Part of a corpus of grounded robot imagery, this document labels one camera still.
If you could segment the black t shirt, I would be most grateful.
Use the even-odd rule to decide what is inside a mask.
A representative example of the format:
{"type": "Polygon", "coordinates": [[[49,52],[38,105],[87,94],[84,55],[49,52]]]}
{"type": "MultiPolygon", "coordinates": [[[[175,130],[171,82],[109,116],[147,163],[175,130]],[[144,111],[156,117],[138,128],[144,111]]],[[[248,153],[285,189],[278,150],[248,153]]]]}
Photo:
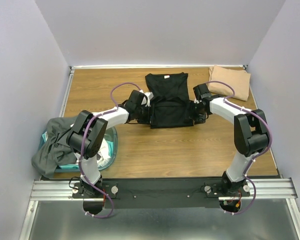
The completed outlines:
{"type": "Polygon", "coordinates": [[[150,100],[152,129],[192,127],[191,100],[188,93],[188,74],[152,74],[145,76],[150,100]]]}

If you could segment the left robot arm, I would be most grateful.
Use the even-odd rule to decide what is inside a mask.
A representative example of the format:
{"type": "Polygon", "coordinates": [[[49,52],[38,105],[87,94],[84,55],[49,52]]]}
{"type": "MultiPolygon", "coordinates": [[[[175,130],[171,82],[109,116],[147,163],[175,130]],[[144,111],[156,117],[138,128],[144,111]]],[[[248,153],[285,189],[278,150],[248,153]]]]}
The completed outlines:
{"type": "Polygon", "coordinates": [[[147,119],[152,92],[133,90],[127,100],[111,109],[92,113],[81,111],[66,137],[66,144],[75,154],[80,171],[80,184],[72,187],[74,195],[98,198],[107,194],[102,189],[102,175],[97,163],[106,130],[132,120],[147,119]]]}

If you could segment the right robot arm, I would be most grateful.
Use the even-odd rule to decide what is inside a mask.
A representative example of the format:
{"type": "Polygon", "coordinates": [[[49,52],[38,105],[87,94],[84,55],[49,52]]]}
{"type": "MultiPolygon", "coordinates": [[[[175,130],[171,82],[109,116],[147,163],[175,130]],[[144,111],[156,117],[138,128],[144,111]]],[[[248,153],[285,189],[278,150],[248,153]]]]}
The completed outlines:
{"type": "Polygon", "coordinates": [[[193,88],[196,103],[195,112],[206,117],[214,114],[233,124],[236,153],[228,169],[222,174],[220,191],[231,196],[243,187],[248,171],[256,158],[271,147],[272,134],[265,113],[238,106],[228,97],[211,94],[206,83],[193,88]]]}

